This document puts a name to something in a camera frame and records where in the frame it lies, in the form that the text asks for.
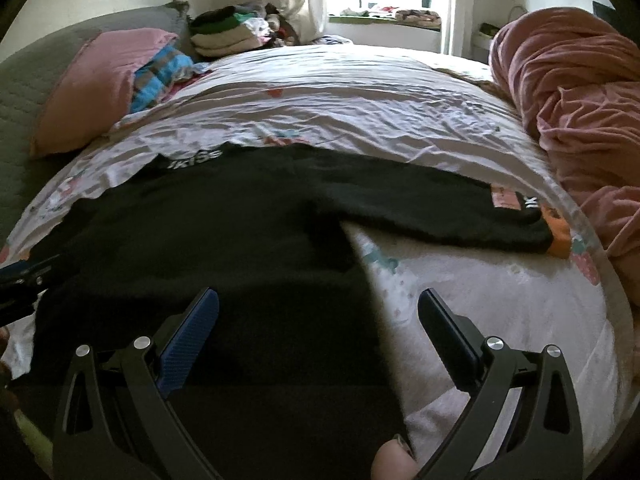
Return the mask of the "right hand thumb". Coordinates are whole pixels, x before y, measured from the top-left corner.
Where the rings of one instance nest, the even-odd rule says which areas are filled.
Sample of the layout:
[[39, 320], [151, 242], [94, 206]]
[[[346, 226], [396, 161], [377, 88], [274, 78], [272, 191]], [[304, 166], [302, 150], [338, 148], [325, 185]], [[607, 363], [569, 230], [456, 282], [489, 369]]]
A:
[[400, 434], [395, 434], [376, 452], [371, 466], [372, 480], [412, 480], [419, 466], [409, 445]]

